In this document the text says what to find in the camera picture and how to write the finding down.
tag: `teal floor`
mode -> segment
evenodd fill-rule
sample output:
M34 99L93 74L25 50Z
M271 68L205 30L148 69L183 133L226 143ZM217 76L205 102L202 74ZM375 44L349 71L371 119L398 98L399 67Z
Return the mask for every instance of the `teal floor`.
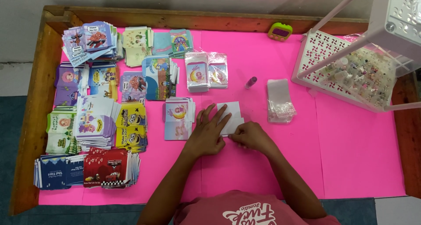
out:
M144 205L38 206L7 216L26 96L0 97L0 224L3 225L134 225ZM322 200L328 214L342 225L377 225L374 198Z

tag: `person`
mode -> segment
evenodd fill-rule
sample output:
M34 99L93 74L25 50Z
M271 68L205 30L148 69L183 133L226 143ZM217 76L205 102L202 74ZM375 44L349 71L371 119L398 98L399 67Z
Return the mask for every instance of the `person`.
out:
M246 122L229 139L240 147L257 150L269 160L286 204L274 195L232 190L210 198L180 204L190 170L203 155L215 155L225 146L221 130L231 114L219 123L227 105L210 120L215 104L201 110L196 127L180 156L162 179L140 214L139 225L166 225L174 215L176 225L340 225L328 216L318 198L288 163L274 141L258 123Z

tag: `floor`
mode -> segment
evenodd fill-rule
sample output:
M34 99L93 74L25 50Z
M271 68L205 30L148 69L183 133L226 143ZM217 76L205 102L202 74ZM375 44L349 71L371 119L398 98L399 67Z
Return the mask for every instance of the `floor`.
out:
M7 145L0 147L0 187L6 193L0 198L0 224L136 224L144 205L37 206L17 216L7 216L31 65L0 63L0 135L2 145ZM421 200L409 196L321 200L321 203L342 225L421 224Z

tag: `hand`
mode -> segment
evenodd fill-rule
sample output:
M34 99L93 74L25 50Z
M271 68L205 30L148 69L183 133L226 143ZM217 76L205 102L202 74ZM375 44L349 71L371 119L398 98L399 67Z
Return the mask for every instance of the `hand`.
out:
M228 137L237 142L239 147L244 146L257 150L266 156L279 151L275 142L266 134L259 123L253 121L239 125L235 133Z
M220 136L222 129L231 118L231 113L226 115L219 123L218 120L224 113L227 105L219 109L212 120L209 120L209 113L215 107L211 104L205 110L201 110L196 117L196 128L192 135L184 145L183 151L199 158L203 155L215 155L225 146L222 136Z

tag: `pink shirt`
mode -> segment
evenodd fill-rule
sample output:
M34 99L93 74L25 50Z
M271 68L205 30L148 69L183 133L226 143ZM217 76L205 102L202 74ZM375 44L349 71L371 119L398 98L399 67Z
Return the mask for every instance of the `pink shirt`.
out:
M334 216L302 219L274 195L239 190L197 198L174 215L175 225L340 225Z

